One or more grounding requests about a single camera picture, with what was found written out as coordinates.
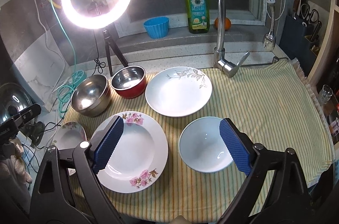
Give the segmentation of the grey gloved left hand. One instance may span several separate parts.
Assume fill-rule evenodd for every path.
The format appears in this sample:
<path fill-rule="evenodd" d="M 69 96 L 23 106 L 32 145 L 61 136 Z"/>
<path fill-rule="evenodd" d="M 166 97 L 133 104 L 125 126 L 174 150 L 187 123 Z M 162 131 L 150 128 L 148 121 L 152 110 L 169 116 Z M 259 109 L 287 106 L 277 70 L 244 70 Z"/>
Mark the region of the grey gloved left hand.
<path fill-rule="evenodd" d="M 17 142 L 8 142 L 1 146 L 1 180 L 13 178 L 20 184 L 32 183 L 32 177 L 26 171 L 23 154 L 24 149 Z"/>

